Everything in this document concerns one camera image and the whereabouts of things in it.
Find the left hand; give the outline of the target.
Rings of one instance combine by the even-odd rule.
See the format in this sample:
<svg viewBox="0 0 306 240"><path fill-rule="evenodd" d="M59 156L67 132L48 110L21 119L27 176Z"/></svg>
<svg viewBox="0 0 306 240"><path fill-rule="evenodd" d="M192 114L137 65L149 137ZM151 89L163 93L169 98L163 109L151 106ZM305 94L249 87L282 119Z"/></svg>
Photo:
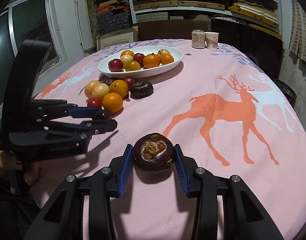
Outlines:
<svg viewBox="0 0 306 240"><path fill-rule="evenodd" d="M0 151L0 174L15 169L17 163L18 161L14 156ZM24 180L28 185L33 185L37 181L40 174L40 167L41 162L32 163L24 173Z"/></svg>

